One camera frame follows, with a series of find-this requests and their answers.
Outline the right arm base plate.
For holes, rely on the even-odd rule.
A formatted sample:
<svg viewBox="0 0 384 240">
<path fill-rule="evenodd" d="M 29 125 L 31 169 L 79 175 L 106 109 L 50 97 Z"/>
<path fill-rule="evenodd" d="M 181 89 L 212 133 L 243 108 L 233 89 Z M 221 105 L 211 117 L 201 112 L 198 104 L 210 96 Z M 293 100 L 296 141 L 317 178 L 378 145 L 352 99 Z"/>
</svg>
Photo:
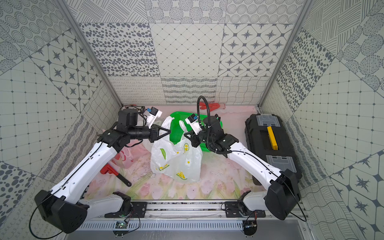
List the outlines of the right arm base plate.
<svg viewBox="0 0 384 240">
<path fill-rule="evenodd" d="M 227 218 L 243 218 L 254 215 L 252 211 L 246 210 L 246 207 L 243 204 L 235 201 L 224 202 L 221 208 L 225 212 Z"/>
</svg>

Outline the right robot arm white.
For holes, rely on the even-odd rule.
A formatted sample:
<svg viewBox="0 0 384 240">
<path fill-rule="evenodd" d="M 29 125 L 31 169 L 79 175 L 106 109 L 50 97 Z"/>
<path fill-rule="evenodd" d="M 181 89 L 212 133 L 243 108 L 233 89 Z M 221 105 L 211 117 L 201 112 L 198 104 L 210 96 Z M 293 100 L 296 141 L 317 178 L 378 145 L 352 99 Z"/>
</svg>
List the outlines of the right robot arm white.
<svg viewBox="0 0 384 240">
<path fill-rule="evenodd" d="M 247 170 L 265 188 L 263 194 L 247 191 L 238 199 L 242 215 L 249 216 L 254 211 L 268 210 L 279 220 L 285 220 L 299 205 L 301 194 L 298 179 L 291 170 L 282 171 L 268 164 L 248 150 L 236 137 L 226 134 L 220 125 L 218 115 L 203 120 L 200 113 L 185 119 L 192 130 L 184 136 L 194 148 L 204 143 L 210 152 L 223 155 Z"/>
</svg>

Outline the pink peach-print plastic bag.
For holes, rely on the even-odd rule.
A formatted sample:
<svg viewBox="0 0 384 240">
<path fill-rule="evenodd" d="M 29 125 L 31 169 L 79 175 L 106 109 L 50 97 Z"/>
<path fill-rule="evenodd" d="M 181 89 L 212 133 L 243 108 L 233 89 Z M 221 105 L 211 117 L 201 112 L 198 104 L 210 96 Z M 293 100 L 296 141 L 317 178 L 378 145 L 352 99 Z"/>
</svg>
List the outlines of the pink peach-print plastic bag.
<svg viewBox="0 0 384 240">
<path fill-rule="evenodd" d="M 139 159 L 149 157 L 151 153 L 143 144 L 138 144 L 131 148 L 123 147 L 123 149 L 111 160 L 116 166 L 129 169 Z"/>
</svg>

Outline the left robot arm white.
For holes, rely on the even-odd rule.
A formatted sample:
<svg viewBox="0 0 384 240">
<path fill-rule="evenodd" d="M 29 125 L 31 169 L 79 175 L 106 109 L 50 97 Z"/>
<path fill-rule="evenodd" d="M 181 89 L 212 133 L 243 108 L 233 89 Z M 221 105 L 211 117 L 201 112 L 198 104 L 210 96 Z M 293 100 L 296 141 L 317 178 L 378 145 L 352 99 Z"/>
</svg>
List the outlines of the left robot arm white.
<svg viewBox="0 0 384 240">
<path fill-rule="evenodd" d="M 171 130 L 155 125 L 162 112 L 148 109 L 149 115 L 136 108 L 118 112 L 118 120 L 99 135 L 97 142 L 83 160 L 51 190 L 41 190 L 35 196 L 42 219 L 60 230 L 72 233 L 83 222 L 101 215 L 126 217 L 131 215 L 131 198 L 121 192 L 93 201 L 81 201 L 84 191 L 100 171 L 132 140 L 149 140 L 151 143 L 168 136 Z"/>
</svg>

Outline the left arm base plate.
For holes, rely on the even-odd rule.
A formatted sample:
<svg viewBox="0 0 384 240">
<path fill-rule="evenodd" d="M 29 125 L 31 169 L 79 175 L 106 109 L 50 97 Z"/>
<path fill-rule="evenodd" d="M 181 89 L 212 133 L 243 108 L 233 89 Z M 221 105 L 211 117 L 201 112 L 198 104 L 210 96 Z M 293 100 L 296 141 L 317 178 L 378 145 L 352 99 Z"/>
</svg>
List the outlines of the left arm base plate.
<svg viewBox="0 0 384 240">
<path fill-rule="evenodd" d="M 144 218 L 147 210 L 147 202 L 124 202 L 121 209 L 115 213 L 105 214 L 105 218 Z"/>
</svg>

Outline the white lemon-print plastic bag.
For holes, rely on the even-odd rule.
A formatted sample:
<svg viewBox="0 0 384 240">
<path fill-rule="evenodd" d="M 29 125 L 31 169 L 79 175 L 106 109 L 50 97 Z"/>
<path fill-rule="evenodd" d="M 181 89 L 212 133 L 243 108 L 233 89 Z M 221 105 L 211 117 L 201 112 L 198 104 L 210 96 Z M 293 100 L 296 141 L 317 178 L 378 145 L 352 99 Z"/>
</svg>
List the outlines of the white lemon-print plastic bag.
<svg viewBox="0 0 384 240">
<path fill-rule="evenodd" d="M 176 145 L 167 135 L 153 143 L 151 149 L 151 170 L 164 174 L 178 183 L 190 184 L 200 181 L 203 151 L 188 147 L 183 138 Z"/>
</svg>

